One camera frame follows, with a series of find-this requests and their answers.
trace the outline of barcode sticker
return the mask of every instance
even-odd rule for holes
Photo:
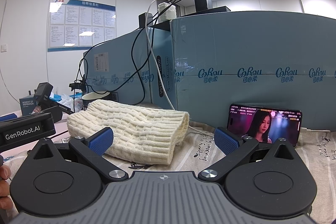
[[[94,71],[109,72],[109,54],[107,52],[94,55]]]

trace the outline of blue gripper pad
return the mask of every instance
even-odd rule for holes
[[[5,115],[5,116],[1,116],[0,117],[0,122],[7,121],[7,120],[10,120],[10,119],[15,119],[15,118],[17,118],[17,115],[15,113],[8,114],[8,115]]]
[[[230,154],[243,143],[240,138],[223,128],[216,128],[214,139],[215,145],[217,145],[225,155]]]
[[[102,156],[113,143],[113,131],[110,127],[105,127],[87,138],[86,141],[92,151]]]

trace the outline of light switch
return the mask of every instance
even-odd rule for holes
[[[1,52],[7,52],[7,44],[1,45]]]

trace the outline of woman on screen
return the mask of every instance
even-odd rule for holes
[[[268,137],[271,121],[272,116],[268,111],[257,110],[246,135],[255,138],[259,142],[272,143],[271,139]]]

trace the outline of black cable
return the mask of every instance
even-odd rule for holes
[[[65,130],[65,131],[62,132],[62,133],[59,133],[59,134],[57,134],[57,135],[55,135],[55,136],[52,136],[51,139],[53,139],[53,138],[55,138],[55,137],[58,137],[59,135],[62,135],[62,134],[67,133],[67,132],[68,132],[68,130]]]
[[[176,4],[176,3],[178,3],[178,2],[180,2],[181,0],[169,0],[169,2],[171,3],[168,7],[166,7],[163,11],[161,11],[160,13],[159,12],[157,12],[154,16],[156,16],[157,15],[157,18],[154,18],[152,21],[150,21],[149,23],[147,23],[147,26],[149,25],[149,24],[151,24],[153,21],[155,21],[155,23],[154,23],[154,26],[152,26],[152,47],[153,47],[153,42],[154,42],[154,29],[155,29],[155,25],[156,25],[156,23],[157,23],[157,20],[158,20],[158,18],[164,13],[164,12],[166,12],[172,5],[174,5],[174,4]],[[85,80],[84,80],[84,84],[85,84],[85,86],[86,87],[90,87],[92,90],[93,90],[93,92],[95,92],[95,93],[97,93],[97,94],[101,94],[101,95],[103,95],[103,94],[106,94],[107,92],[114,92],[114,91],[117,91],[118,89],[120,89],[123,85],[125,85],[135,74],[138,74],[138,76],[139,76],[139,80],[140,80],[140,82],[141,82],[141,85],[142,85],[142,90],[143,90],[143,98],[142,98],[142,100],[140,101],[140,102],[138,102],[138,103],[136,103],[135,105],[137,105],[137,104],[139,104],[139,103],[141,103],[144,99],[145,99],[145,97],[146,97],[146,91],[145,91],[145,88],[144,88],[144,85],[143,85],[143,82],[142,82],[142,79],[141,79],[141,76],[140,76],[140,73],[139,73],[139,71],[146,65],[146,63],[148,62],[148,60],[149,60],[149,57],[150,57],[150,55],[151,55],[151,51],[149,51],[149,54],[148,54],[148,56],[147,56],[147,58],[146,58],[146,60],[145,60],[145,62],[143,63],[143,65],[138,69],[137,68],[137,66],[136,66],[136,64],[135,64],[135,61],[134,61],[134,58],[133,58],[133,49],[134,49],[134,45],[135,45],[135,42],[136,42],[136,40],[137,40],[137,38],[139,37],[139,35],[140,35],[140,33],[144,30],[145,28],[142,28],[141,30],[140,30],[140,32],[138,33],[138,35],[136,36],[136,38],[134,39],[134,42],[133,42],[133,45],[132,45],[132,49],[131,49],[131,58],[132,58],[132,62],[133,62],[133,65],[134,65],[134,67],[135,67],[135,72],[127,79],[127,80],[125,80],[119,87],[117,87],[116,89],[114,89],[114,90],[108,90],[108,91],[105,91],[104,93],[99,93],[99,92],[96,92],[94,89],[93,89],[93,87],[91,86],[91,85],[88,85],[87,83],[86,83],[86,80],[87,80],[87,75],[88,75],[88,73],[86,73],[86,75],[85,75]],[[80,74],[80,76],[82,77],[82,79],[83,79],[83,75],[81,74],[81,71],[80,71],[80,67],[81,67],[81,65],[82,65],[82,62],[85,60],[85,62],[86,62],[86,66],[87,66],[87,72],[88,72],[88,62],[87,62],[87,60],[85,59],[85,56],[89,53],[89,51],[92,49],[92,48],[94,48],[94,47],[96,47],[96,46],[98,46],[98,45],[100,45],[100,44],[103,44],[103,43],[105,43],[105,42],[108,42],[108,41],[104,41],[104,42],[100,42],[100,43],[98,43],[98,44],[96,44],[96,45],[94,45],[94,46],[92,46],[86,53],[85,53],[85,55],[83,56],[83,58],[80,60],[80,63],[79,63],[79,67],[78,67],[78,72],[77,72],[77,76],[76,76],[76,80],[74,81],[75,83],[78,81],[78,74]],[[75,112],[75,90],[73,91],[73,111]]]

